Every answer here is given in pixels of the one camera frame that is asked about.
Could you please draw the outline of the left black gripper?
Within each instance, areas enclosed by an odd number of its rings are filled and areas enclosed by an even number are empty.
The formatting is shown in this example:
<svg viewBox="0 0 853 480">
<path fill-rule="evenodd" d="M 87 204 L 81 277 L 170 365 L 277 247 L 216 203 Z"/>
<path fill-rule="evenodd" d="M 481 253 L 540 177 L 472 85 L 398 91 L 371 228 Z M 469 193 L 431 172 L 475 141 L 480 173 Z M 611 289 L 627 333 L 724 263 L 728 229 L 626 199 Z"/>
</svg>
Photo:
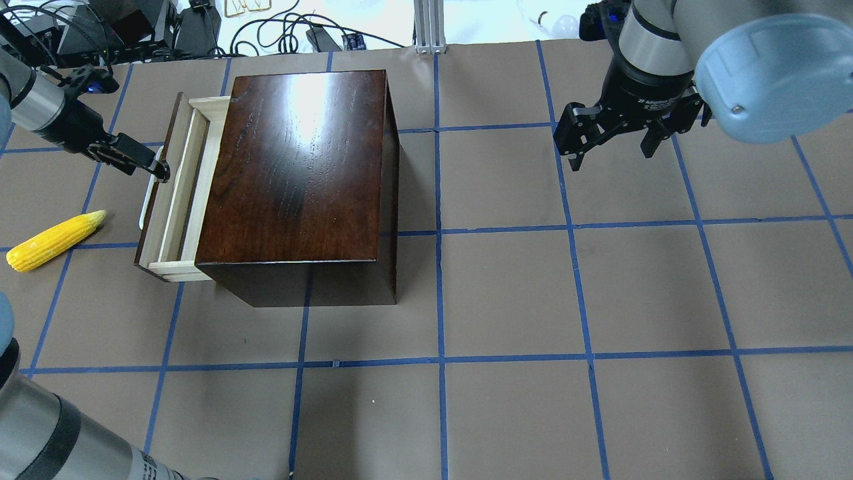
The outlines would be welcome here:
<svg viewBox="0 0 853 480">
<path fill-rule="evenodd" d="M 77 99 L 64 98 L 58 114 L 37 130 L 37 136 L 71 154 L 83 154 L 91 160 L 112 164 L 127 175 L 140 169 L 160 183 L 166 183 L 171 177 L 168 163 L 159 160 L 152 149 L 124 133 L 108 134 L 100 113 Z"/>
</svg>

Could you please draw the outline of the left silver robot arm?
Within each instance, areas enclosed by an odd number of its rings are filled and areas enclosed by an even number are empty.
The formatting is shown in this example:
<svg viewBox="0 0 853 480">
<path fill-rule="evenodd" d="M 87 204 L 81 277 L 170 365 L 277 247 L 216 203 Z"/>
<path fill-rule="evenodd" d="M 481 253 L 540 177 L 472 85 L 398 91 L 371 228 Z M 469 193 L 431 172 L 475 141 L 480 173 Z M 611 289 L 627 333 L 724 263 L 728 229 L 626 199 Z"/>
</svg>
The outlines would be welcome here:
<svg viewBox="0 0 853 480">
<path fill-rule="evenodd" d="M 85 65 L 68 77 L 43 73 L 2 51 L 2 107 L 10 121 L 71 154 L 82 154 L 131 175 L 137 169 L 167 182 L 171 171 L 153 150 L 124 133 L 107 133 L 103 116 L 79 98 L 85 94 L 118 91 L 110 72 Z"/>
</svg>

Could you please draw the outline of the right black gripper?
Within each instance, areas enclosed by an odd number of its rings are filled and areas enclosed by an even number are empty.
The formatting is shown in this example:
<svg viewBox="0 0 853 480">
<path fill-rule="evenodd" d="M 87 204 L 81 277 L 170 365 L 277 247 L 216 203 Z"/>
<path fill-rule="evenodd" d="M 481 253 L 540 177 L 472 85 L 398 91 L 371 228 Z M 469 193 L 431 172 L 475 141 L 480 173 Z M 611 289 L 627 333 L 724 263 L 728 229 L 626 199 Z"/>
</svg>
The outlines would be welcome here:
<svg viewBox="0 0 853 480">
<path fill-rule="evenodd" d="M 624 57 L 613 57 L 600 99 L 592 106 L 572 101 L 558 120 L 554 143 L 578 172 L 594 146 L 623 133 L 646 130 L 642 154 L 649 159 L 675 133 L 687 133 L 695 121 L 708 125 L 708 104 L 698 93 L 692 72 L 658 75 L 640 70 Z"/>
</svg>

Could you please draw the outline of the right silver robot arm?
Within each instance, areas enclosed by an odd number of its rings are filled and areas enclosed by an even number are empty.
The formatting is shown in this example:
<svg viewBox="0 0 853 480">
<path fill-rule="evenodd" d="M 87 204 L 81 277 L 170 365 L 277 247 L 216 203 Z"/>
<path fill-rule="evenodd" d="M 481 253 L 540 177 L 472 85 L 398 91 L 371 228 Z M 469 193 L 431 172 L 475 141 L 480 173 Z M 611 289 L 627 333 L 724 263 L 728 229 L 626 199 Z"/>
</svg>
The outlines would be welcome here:
<svg viewBox="0 0 853 480">
<path fill-rule="evenodd" d="M 601 1 L 584 41 L 612 49 L 597 103 L 568 103 L 552 139 L 585 154 L 642 131 L 646 158 L 696 121 L 743 143 L 811 133 L 851 108 L 850 1 Z"/>
</svg>

